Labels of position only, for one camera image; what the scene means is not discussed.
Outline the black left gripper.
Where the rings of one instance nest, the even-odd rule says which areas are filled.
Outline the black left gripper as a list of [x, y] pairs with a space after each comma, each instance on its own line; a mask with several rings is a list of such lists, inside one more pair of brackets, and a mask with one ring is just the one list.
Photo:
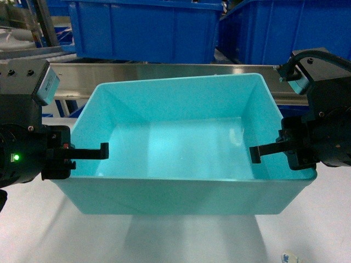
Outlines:
[[108, 159], [109, 143], [100, 144], [100, 149], [80, 149], [71, 145], [71, 131], [65, 125], [47, 126], [46, 162], [41, 171], [42, 180], [64, 180], [76, 168], [71, 159]]

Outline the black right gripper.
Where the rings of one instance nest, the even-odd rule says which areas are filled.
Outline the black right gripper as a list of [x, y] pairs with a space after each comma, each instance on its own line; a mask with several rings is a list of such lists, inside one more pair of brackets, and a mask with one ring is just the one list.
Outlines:
[[283, 152], [291, 170], [316, 169], [314, 158], [308, 141], [307, 127], [301, 116], [286, 117], [281, 120], [275, 143], [252, 146], [249, 148], [253, 164], [261, 163], [261, 157]]

